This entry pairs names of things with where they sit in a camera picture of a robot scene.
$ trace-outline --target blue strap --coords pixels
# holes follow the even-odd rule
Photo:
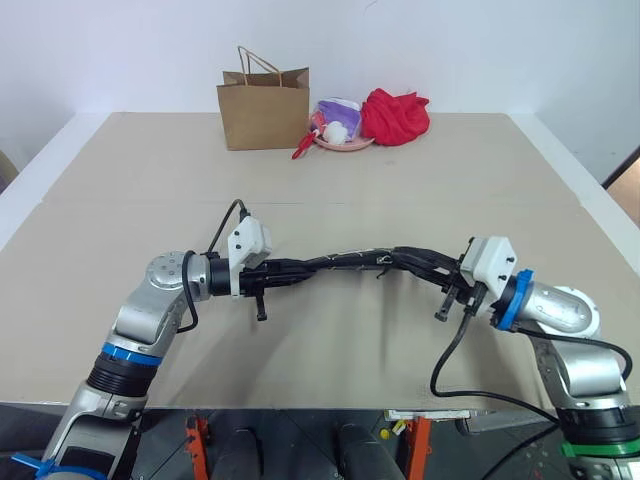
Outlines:
[[[529,287],[529,283],[533,278],[533,270],[522,270],[518,273],[516,277],[516,291],[513,294],[513,298],[511,299],[511,303],[507,307],[507,311],[504,312],[500,323],[496,325],[498,330],[510,330],[513,321],[516,319],[518,312],[520,312],[520,307],[522,306],[522,300],[524,300],[524,296],[527,293],[527,288]]]
[[[107,476],[104,473],[100,473],[96,470],[91,470],[90,468],[84,467],[59,467],[53,462],[53,459],[47,460],[46,462],[41,462],[38,459],[31,458],[27,455],[23,455],[22,453],[16,453],[15,455],[11,456],[11,460],[20,462],[23,465],[27,465],[28,467],[36,469],[36,478],[44,478],[48,475],[51,475],[52,473],[68,472],[86,475],[93,480],[107,480]]]
[[[125,350],[121,347],[116,347],[111,343],[105,343],[102,347],[102,351],[107,355],[119,358],[121,360],[127,360],[129,362],[138,363],[140,365],[147,365],[149,367],[157,367],[162,363],[162,357],[154,357],[151,355],[145,355],[143,353],[132,352],[131,350]]]

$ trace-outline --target table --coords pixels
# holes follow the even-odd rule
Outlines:
[[[519,268],[587,292],[606,339],[640,353],[640,279],[512,120],[435,114],[402,147],[229,152],[216,114],[114,113],[0,251],[0,401],[68,402],[115,315],[169,250],[203,250],[241,197],[271,230],[272,257],[411,245],[449,255],[507,235]],[[460,318],[408,274],[323,272],[252,299],[199,304],[176,338],[151,406],[509,408],[436,399],[428,377]],[[640,376],[628,382],[640,400]],[[440,387],[483,388],[549,407],[525,338],[479,318]]]

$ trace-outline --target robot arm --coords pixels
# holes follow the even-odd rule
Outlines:
[[[550,287],[529,277],[525,271],[510,280],[494,304],[493,323],[498,329],[529,335],[558,415],[571,473],[578,479],[640,478],[640,430],[627,411],[625,374],[612,350],[566,341],[566,337],[600,339],[598,308],[579,290]],[[509,305],[520,296],[518,290],[519,305],[507,315]]]
[[[151,261],[143,282],[120,309],[89,377],[76,390],[43,462],[17,458],[38,468],[38,477],[129,478],[147,390],[187,308],[184,258],[170,252]],[[191,297],[208,299],[209,260],[191,256],[185,273]]]

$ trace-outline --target white wall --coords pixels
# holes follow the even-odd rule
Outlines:
[[[215,111],[240,43],[309,65],[312,100],[539,112],[601,179],[640,131],[637,20],[637,0],[0,0],[0,138],[32,156],[74,111]]]

